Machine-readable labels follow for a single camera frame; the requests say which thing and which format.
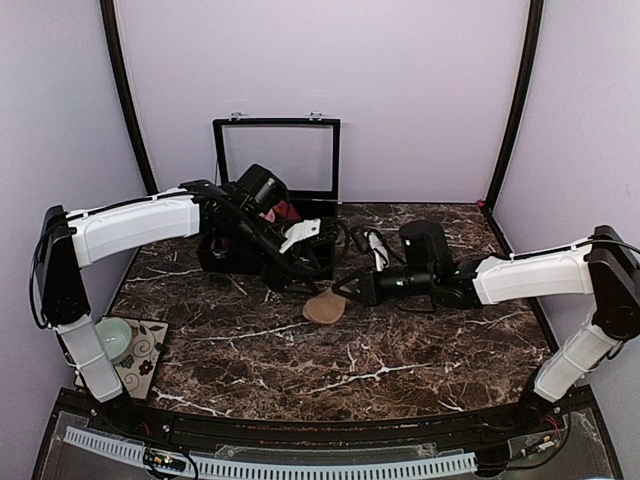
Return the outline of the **tan ribbed sock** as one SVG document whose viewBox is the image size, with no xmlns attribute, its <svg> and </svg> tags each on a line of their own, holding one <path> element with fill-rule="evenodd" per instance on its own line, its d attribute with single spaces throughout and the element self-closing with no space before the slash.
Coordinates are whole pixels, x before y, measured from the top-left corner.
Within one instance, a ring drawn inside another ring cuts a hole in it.
<svg viewBox="0 0 640 480">
<path fill-rule="evenodd" d="M 341 319 L 347 306 L 347 299 L 337 295 L 331 288 L 309 299 L 303 306 L 305 319 L 321 324 L 334 324 Z"/>
</svg>

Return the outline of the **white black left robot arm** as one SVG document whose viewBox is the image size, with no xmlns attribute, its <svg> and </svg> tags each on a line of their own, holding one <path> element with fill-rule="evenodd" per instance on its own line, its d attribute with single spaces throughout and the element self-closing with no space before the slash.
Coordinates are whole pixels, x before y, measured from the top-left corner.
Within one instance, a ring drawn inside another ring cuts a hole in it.
<svg viewBox="0 0 640 480">
<path fill-rule="evenodd" d="M 157 241 L 196 235 L 228 240 L 254 250 L 267 268 L 292 277 L 319 273 L 296 247 L 318 236 L 319 218 L 270 220 L 288 189 L 271 171 L 251 165 L 236 181 L 180 184 L 164 192 L 89 210 L 49 208 L 34 248 L 28 281 L 31 314 L 53 330 L 91 396 L 104 404 L 101 417 L 120 436 L 141 427 L 99 338 L 81 271 L 98 261 Z"/>
</svg>

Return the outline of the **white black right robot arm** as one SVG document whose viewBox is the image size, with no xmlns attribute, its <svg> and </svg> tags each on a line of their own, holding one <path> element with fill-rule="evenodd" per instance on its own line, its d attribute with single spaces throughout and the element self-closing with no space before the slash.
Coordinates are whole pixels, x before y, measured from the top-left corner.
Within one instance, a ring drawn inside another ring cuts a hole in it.
<svg viewBox="0 0 640 480">
<path fill-rule="evenodd" d="M 428 296 L 435 306 L 457 310 L 553 295 L 593 296 L 594 305 L 578 332 L 537 371 L 528 388 L 532 395 L 511 410 L 510 424 L 521 434 L 534 432 L 547 420 L 548 404 L 639 335 L 639 261 L 610 226 L 547 250 L 461 262 L 454 261 L 437 223 L 412 221 L 398 236 L 404 260 L 392 266 L 378 234 L 356 229 L 356 244 L 373 255 L 375 265 L 339 280 L 333 292 L 365 306 Z"/>
</svg>

